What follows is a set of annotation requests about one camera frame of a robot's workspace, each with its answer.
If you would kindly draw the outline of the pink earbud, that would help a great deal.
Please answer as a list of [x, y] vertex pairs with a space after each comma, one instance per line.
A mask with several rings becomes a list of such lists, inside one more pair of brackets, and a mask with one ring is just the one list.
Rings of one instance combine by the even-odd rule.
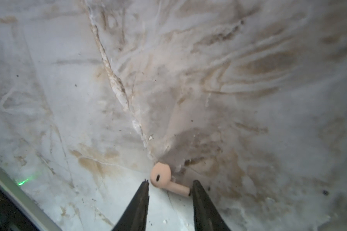
[[175, 194], [189, 197], [190, 188], [172, 181], [170, 166], [158, 162], [154, 165], [150, 173], [150, 182], [154, 187], [165, 189]]

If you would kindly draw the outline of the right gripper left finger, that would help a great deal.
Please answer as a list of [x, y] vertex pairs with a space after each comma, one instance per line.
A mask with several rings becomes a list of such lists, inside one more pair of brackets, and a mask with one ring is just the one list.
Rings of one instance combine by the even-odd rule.
[[143, 181], [112, 231], [145, 231], [149, 203], [149, 182]]

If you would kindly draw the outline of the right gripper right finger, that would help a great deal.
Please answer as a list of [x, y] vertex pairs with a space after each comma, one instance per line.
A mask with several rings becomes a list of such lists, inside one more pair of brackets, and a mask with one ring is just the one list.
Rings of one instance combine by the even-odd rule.
[[230, 231], [199, 180], [192, 185], [195, 231]]

